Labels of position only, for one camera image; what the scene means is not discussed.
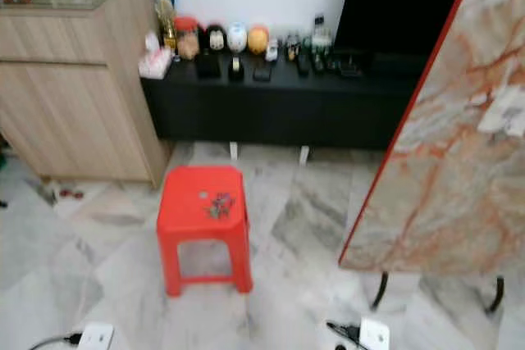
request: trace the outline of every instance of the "cabinet leg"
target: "cabinet leg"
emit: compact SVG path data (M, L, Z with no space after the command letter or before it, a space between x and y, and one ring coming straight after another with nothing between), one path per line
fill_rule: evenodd
M379 284L379 289L377 290L376 298L374 299L374 302L372 302L372 305L370 305L371 311L375 311L377 307L379 306L379 303L383 299L383 295L385 295L387 284L388 284L388 272L383 272L381 274L381 283Z
M231 160L237 160L238 158L238 152L237 152L237 143L230 141L230 158Z
M498 306L500 305L501 300L503 299L504 287L505 282L503 280L503 276L498 276L495 282L495 298L494 301L492 301L492 304L489 307L485 308L486 314L490 315L498 309Z
M308 161L308 154L310 153L310 147L308 145L303 145L301 147L301 153L299 154L299 164L301 166L306 166Z

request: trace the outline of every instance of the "cabinet door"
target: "cabinet door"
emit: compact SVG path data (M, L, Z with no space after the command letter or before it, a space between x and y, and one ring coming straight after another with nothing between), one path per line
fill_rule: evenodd
M0 43L11 61L104 62L94 20L83 16L0 15Z
M148 179L104 66L0 64L0 128L41 175Z

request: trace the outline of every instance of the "black shelf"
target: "black shelf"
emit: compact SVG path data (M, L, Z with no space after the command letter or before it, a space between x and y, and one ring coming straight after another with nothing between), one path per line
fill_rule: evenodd
M384 149L418 78L366 75L301 77L282 54L272 79L252 78L262 59L242 54L244 80L228 80L230 54L219 55L221 78L197 77L191 61L173 63L164 80L142 79L157 135L217 140Z

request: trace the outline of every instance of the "electrical cord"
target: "electrical cord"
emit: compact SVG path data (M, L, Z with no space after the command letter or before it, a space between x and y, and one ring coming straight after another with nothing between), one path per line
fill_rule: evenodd
M58 342L69 343L71 346L78 346L81 337L82 337L81 332L75 332L69 336L55 336L55 337L45 339L42 342L35 344L30 350L36 350L37 348L41 348L43 346L47 346L48 344L58 343Z
M356 325L341 325L332 321L327 321L326 326L341 335L343 338L347 338L354 342L358 348L361 348L362 350L370 350L359 342L359 331L361 330L361 327Z

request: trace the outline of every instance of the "small red object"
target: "small red object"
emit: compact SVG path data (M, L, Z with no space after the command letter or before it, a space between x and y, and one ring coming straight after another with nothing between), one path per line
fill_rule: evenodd
M178 31L196 30L199 27L199 22L192 16L176 16L173 18L173 25Z
M233 201L226 218L220 220L210 215L218 194L227 194ZM243 177L234 167L180 166L172 170L162 194L157 236L168 295L178 296L183 284L192 283L233 282L240 293L252 289ZM178 245L201 239L226 243L232 276L181 277Z

